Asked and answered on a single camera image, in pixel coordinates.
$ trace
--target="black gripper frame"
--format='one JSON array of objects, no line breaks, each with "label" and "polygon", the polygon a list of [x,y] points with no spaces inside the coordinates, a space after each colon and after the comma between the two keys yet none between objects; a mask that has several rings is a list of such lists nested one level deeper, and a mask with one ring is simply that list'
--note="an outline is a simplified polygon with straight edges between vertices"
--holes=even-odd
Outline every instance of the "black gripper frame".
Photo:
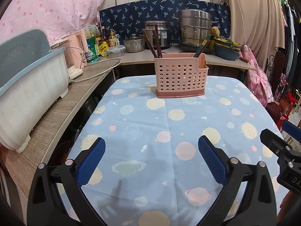
[{"label": "black gripper frame", "polygon": [[[237,158],[229,158],[222,149],[214,147],[206,136],[203,137],[226,167],[227,182],[197,226],[275,226],[276,200],[265,163],[242,164]],[[242,182],[247,182],[247,186],[238,210],[233,218],[224,221]]]},{"label": "black gripper frame", "polygon": [[[71,165],[39,165],[28,198],[27,226],[107,226],[76,182],[77,169],[100,139],[80,152]],[[55,183],[63,184],[80,222],[69,217]]]},{"label": "black gripper frame", "polygon": [[300,195],[301,153],[293,150],[282,138],[268,129],[261,132],[260,141],[278,156],[280,172],[277,182],[296,195]]}]

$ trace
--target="blue tablecloth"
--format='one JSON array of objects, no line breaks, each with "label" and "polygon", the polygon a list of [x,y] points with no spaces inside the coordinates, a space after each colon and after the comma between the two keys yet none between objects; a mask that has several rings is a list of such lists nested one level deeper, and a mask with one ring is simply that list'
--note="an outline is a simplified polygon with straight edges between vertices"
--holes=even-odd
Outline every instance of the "blue tablecloth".
[{"label": "blue tablecloth", "polygon": [[[222,189],[198,151],[202,135],[242,163],[263,160],[279,210],[288,190],[277,183],[277,157],[259,135],[265,128],[281,134],[245,85],[208,76],[203,96],[158,99],[155,84],[155,76],[116,81],[69,154],[74,159],[97,137],[105,140],[106,152],[82,187],[104,221],[109,226],[195,226]],[[227,219],[235,214],[245,185]],[[67,211],[76,218],[66,193],[59,189]]]}]

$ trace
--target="green can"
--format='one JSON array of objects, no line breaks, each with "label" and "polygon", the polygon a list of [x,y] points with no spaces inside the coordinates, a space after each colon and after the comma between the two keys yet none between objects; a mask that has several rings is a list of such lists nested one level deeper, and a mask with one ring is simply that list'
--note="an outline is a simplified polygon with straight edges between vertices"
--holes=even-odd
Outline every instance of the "green can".
[{"label": "green can", "polygon": [[98,55],[96,53],[96,49],[95,49],[95,37],[91,36],[88,37],[87,39],[87,44],[88,44],[88,49],[89,51],[85,53],[86,56],[86,60],[87,62],[93,62],[95,59],[98,58]]}]

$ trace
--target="light blue rack lid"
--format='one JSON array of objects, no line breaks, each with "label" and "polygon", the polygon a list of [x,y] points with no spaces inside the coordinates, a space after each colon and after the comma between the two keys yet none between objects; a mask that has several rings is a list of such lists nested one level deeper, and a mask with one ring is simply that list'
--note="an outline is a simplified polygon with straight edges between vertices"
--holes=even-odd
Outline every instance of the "light blue rack lid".
[{"label": "light blue rack lid", "polygon": [[26,31],[0,44],[0,96],[26,73],[64,52],[52,51],[42,30]]}]

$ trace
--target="pink polka dot fabric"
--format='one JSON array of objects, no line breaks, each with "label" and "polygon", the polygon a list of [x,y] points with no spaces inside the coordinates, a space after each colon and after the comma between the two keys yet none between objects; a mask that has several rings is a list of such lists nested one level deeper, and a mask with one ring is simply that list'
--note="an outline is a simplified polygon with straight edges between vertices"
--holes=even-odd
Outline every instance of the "pink polka dot fabric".
[{"label": "pink polka dot fabric", "polygon": [[43,29],[50,43],[97,21],[103,0],[12,0],[0,20],[0,43]]}]

